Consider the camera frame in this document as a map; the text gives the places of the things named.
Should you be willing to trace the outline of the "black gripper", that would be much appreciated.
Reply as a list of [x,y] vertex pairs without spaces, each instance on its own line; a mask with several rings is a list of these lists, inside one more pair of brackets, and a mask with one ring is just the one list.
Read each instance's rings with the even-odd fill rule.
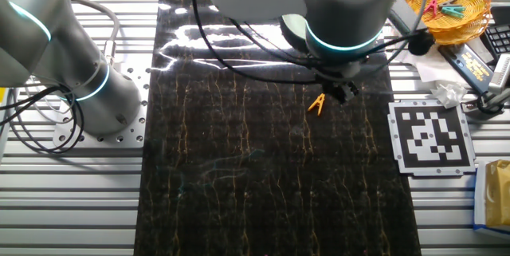
[[340,104],[344,104],[347,100],[351,100],[359,94],[358,88],[351,81],[339,83],[322,80],[321,85],[323,92],[332,96]]

